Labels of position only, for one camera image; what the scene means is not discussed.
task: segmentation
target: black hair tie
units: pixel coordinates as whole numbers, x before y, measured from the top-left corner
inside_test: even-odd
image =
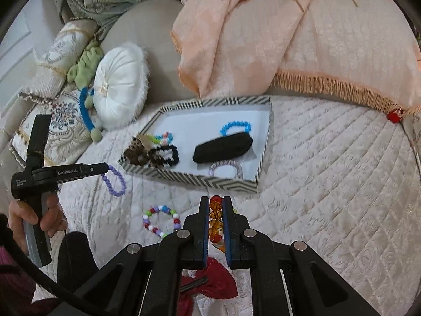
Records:
[[[171,151],[173,158],[164,159],[156,153],[157,151]],[[151,149],[149,151],[149,161],[155,166],[164,166],[164,164],[174,166],[180,162],[180,158],[178,158],[178,151],[174,145],[165,145]]]

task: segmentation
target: white quilted blanket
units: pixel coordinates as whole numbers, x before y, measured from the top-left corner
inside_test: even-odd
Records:
[[[149,106],[136,123],[104,134],[79,161],[118,166],[131,136],[157,108]],[[183,221],[198,210],[202,195],[230,195],[251,227],[285,244],[304,240],[381,315],[404,315],[420,282],[421,196],[403,129],[377,111],[316,98],[275,96],[273,110],[258,194],[125,175],[128,191],[117,199],[100,178],[91,177],[62,187],[60,201],[70,229],[87,234],[103,266],[130,242],[158,241],[142,227],[143,211],[151,205],[167,204]],[[156,222],[170,227],[171,221],[163,215]],[[225,263],[221,252],[209,249]],[[232,274],[239,297],[198,296],[195,313],[252,315],[249,274]]]

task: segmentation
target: gray handle grip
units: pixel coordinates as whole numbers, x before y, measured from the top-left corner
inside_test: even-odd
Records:
[[[44,192],[41,195],[41,208],[34,210],[38,216],[38,224],[33,226],[30,223],[24,221],[25,238],[28,246],[29,258],[35,266],[41,268],[51,263],[51,243],[50,237],[47,232],[43,232],[39,227],[42,216],[48,211],[47,200],[51,192]]]

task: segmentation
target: metal pivot bolt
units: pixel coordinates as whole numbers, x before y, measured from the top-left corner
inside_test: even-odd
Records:
[[[140,251],[140,246],[138,244],[130,244],[127,246],[127,252],[130,254],[135,254]]]
[[[177,232],[177,236],[181,239],[185,239],[190,236],[190,232],[187,229],[181,229]]]
[[[246,238],[254,238],[256,235],[257,232],[254,229],[249,228],[244,231],[244,236]]]
[[[296,241],[294,242],[294,248],[297,251],[305,251],[307,249],[307,244],[303,241]]]

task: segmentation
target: black pants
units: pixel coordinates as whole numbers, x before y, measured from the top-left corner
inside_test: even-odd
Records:
[[[58,252],[57,283],[75,292],[98,272],[88,238],[80,232],[67,234]]]

